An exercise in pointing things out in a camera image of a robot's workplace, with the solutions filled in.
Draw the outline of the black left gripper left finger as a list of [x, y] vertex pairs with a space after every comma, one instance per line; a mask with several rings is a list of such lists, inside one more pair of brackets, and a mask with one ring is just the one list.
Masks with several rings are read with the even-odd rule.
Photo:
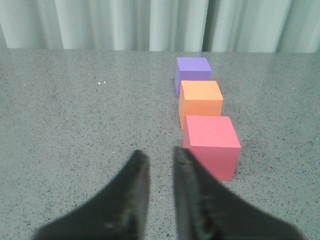
[[115, 178], [88, 202], [42, 226], [35, 240], [142, 240], [150, 192], [149, 158], [133, 152]]

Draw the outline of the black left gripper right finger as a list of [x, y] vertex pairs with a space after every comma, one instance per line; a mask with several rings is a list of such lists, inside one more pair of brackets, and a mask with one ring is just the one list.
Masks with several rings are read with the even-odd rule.
[[173, 154], [180, 240], [302, 240], [293, 225], [248, 204], [218, 182], [185, 148]]

